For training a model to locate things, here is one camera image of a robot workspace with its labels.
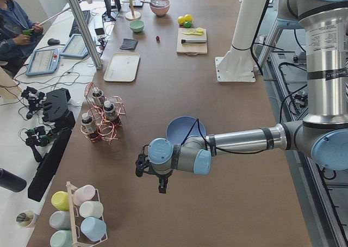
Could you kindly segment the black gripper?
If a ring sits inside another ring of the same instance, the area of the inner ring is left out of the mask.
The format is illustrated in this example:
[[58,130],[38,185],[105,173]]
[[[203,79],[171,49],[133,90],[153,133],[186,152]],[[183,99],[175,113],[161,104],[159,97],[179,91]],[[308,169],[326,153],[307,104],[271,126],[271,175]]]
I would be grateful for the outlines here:
[[142,177],[143,174],[156,175],[159,178],[158,192],[160,194],[166,194],[167,179],[172,175],[172,170],[165,174],[155,172],[152,164],[150,163],[148,155],[145,154],[146,147],[147,145],[142,147],[141,152],[135,162],[135,174],[137,177]]

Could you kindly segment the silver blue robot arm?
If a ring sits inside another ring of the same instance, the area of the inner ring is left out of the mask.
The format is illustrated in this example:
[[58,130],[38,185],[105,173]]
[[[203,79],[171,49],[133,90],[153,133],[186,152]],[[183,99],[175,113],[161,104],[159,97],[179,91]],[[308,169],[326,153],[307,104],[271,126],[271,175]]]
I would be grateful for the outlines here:
[[347,169],[347,69],[344,50],[347,0],[279,0],[277,22],[306,32],[308,113],[301,121],[224,134],[192,135],[179,144],[157,138],[143,146],[135,173],[158,177],[165,193],[174,170],[206,175],[220,153],[252,155],[296,150],[326,169]]

